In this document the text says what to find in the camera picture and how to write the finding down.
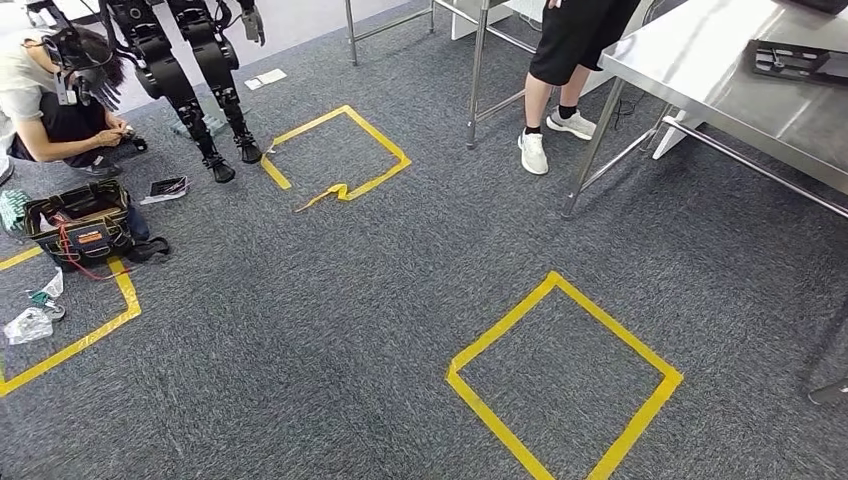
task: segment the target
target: yellow tape square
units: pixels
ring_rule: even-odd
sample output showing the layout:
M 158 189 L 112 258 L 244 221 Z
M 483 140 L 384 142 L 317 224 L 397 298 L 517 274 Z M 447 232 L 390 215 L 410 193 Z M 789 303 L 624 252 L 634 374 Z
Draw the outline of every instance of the yellow tape square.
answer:
M 41 253 L 41 251 L 42 250 L 40 248 L 35 247 L 23 253 L 20 253 L 10 259 L 3 260 L 2 262 L 0 262 L 0 272 L 12 268 L 15 265 L 18 265 L 29 260 L 30 258 L 35 257 L 36 255 Z M 123 272 L 125 270 L 124 264 L 121 263 L 121 260 L 116 257 L 109 259 L 109 269 L 112 271 L 113 274 L 119 274 L 120 272 Z M 117 330 L 121 325 L 129 322 L 130 320 L 141 314 L 141 307 L 139 306 L 138 298 L 135 295 L 135 287 L 133 286 L 132 281 L 130 281 L 129 275 L 117 275 L 115 277 L 115 282 L 117 282 L 118 288 L 121 290 L 121 294 L 124 297 L 124 301 L 127 302 L 127 310 L 124 313 L 121 313 L 117 317 L 113 318 L 112 320 L 109 320 L 97 330 L 89 333 L 85 337 L 68 345 L 62 350 L 59 350 L 58 352 L 39 362 L 34 367 L 30 367 L 29 369 L 20 373 L 14 378 L 6 380 L 3 375 L 3 372 L 0 371 L 0 398 L 5 397 L 7 394 L 32 381 L 33 379 L 47 372 L 56 365 L 59 365 L 68 358 L 85 350 L 98 340 Z
M 325 122 L 327 122 L 327 121 L 329 121 L 333 118 L 336 118 L 339 115 L 347 115 L 348 117 L 350 117 L 354 122 L 356 122 L 357 125 L 359 125 L 369 135 L 374 137 L 374 139 L 377 140 L 377 142 L 380 145 L 382 145 L 386 150 L 388 150 L 389 153 L 394 155 L 395 158 L 397 158 L 398 163 L 393 165 L 389 170 L 387 170 L 382 175 L 365 182 L 364 184 L 356 187 L 353 190 L 350 190 L 348 185 L 345 184 L 345 183 L 339 183 L 339 184 L 333 185 L 332 187 L 328 188 L 324 193 L 322 193 L 322 194 L 318 195 L 317 197 L 313 198 L 312 200 L 310 200 L 303 207 L 295 210 L 296 212 L 301 212 L 303 210 L 306 210 L 307 208 L 311 207 L 312 205 L 315 205 L 322 198 L 327 197 L 327 196 L 332 195 L 332 194 L 336 194 L 336 197 L 340 201 L 343 201 L 343 202 L 349 202 L 351 200 L 354 200 L 355 198 L 360 197 L 360 196 L 370 192 L 371 190 L 373 190 L 374 188 L 376 188 L 378 185 L 385 182 L 386 180 L 392 178 L 398 172 L 400 172 L 404 168 L 408 167 L 410 165 L 410 163 L 412 163 L 409 160 L 409 158 L 406 156 L 406 154 L 403 153 L 403 150 L 401 150 L 400 147 L 395 145 L 385 135 L 380 133 L 376 128 L 374 128 L 370 123 L 368 123 L 364 118 L 362 118 L 362 116 L 360 116 L 358 113 L 356 113 L 356 111 L 350 105 L 344 105 L 342 107 L 339 107 L 339 108 L 333 110 L 332 112 L 330 112 L 330 113 L 328 113 L 328 114 L 326 114 L 322 117 L 316 118 L 315 120 L 312 120 L 311 122 L 309 122 L 305 125 L 297 127 L 297 128 L 295 128 L 294 130 L 292 130 L 288 133 L 284 133 L 283 135 L 280 135 L 279 137 L 274 139 L 274 142 L 271 145 L 271 149 L 291 140 L 292 138 L 294 138 L 294 137 L 296 137 L 296 136 L 298 136 L 302 133 L 308 132 L 309 130 L 312 130 L 313 128 L 317 127 L 318 125 L 321 125 L 322 123 L 325 123 Z M 280 186 L 280 188 L 282 188 L 283 190 L 288 190 L 288 189 L 291 188 L 291 182 L 289 182 L 289 180 L 286 178 L 286 176 L 283 175 L 283 173 L 277 167 L 275 167 L 273 163 L 271 163 L 271 160 L 268 158 L 267 153 L 262 156 L 262 160 L 260 161 L 260 165 L 262 165 L 262 168 L 265 169 L 265 171 L 268 173 L 268 175 L 274 180 L 274 182 L 276 182 L 277 185 Z
M 665 362 L 655 354 L 647 345 L 642 343 L 633 334 L 628 332 L 620 323 L 615 321 L 600 307 L 592 303 L 586 296 L 568 283 L 556 272 L 548 273 L 547 278 L 524 300 L 515 306 L 505 317 L 499 320 L 492 328 L 487 330 L 474 343 L 459 352 L 451 360 L 446 379 L 457 394 L 474 410 L 480 420 L 495 434 L 496 437 L 509 449 L 509 451 L 524 465 L 524 468 L 537 480 L 553 480 L 553 475 L 542 465 L 541 462 L 527 449 L 526 446 L 510 431 L 510 429 L 495 415 L 495 413 L 483 402 L 483 400 L 465 383 L 459 376 L 459 371 L 468 365 L 483 350 L 491 346 L 498 338 L 503 336 L 524 315 L 536 306 L 553 289 L 558 288 L 572 300 L 577 302 L 584 310 L 589 312 L 596 320 L 632 348 L 636 353 L 660 371 L 665 378 L 660 382 L 648 400 L 636 411 L 630 419 L 627 427 L 609 447 L 598 464 L 589 473 L 588 480 L 606 480 L 618 467 L 627 452 L 642 435 L 642 432 L 657 415 L 663 404 L 671 398 L 672 393 L 683 381 L 681 375 L 674 367 Z

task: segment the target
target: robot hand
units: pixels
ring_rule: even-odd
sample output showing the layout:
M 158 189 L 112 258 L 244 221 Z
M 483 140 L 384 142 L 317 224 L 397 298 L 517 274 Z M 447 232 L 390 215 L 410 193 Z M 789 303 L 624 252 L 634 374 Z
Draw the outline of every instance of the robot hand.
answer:
M 262 24 L 262 15 L 256 7 L 254 0 L 239 0 L 241 4 L 241 21 L 244 24 L 244 33 L 248 40 L 265 45 L 265 26 Z

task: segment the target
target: red cable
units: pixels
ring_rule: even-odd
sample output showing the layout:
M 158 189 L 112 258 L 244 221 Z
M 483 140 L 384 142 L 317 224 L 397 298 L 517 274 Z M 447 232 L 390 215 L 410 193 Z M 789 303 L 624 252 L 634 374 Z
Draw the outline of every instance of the red cable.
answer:
M 108 277 L 101 277 L 99 275 L 92 273 L 91 271 L 89 271 L 88 269 L 86 269 L 85 267 L 83 267 L 82 265 L 77 263 L 76 260 L 72 260 L 71 259 L 71 248 L 70 248 L 71 240 L 68 238 L 68 232 L 65 229 L 66 226 L 67 226 L 67 221 L 64 218 L 62 218 L 61 216 L 59 216 L 58 214 L 54 215 L 53 219 L 56 220 L 59 223 L 59 244 L 62 245 L 62 250 L 64 251 L 65 256 L 67 257 L 68 262 L 70 262 L 71 265 L 77 267 L 86 277 L 88 277 L 92 280 L 109 280 L 109 279 L 117 277 L 118 275 L 130 273 L 131 269 L 125 268 L 124 270 L 117 272 L 117 273 L 113 273 L 112 275 L 109 275 Z

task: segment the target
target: black tray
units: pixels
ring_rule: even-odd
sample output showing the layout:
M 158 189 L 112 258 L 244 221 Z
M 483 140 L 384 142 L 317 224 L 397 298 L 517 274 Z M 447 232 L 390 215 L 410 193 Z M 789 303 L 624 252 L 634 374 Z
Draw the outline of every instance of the black tray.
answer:
M 759 75 L 848 87 L 848 52 L 751 40 L 747 56 Z

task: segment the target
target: tool bag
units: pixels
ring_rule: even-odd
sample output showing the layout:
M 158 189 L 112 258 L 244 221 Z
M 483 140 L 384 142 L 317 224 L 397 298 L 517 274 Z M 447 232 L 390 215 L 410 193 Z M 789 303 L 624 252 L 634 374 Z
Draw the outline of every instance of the tool bag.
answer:
M 164 239 L 147 241 L 147 225 L 116 180 L 28 202 L 24 210 L 26 235 L 66 271 L 115 255 L 143 262 L 154 253 L 170 253 Z

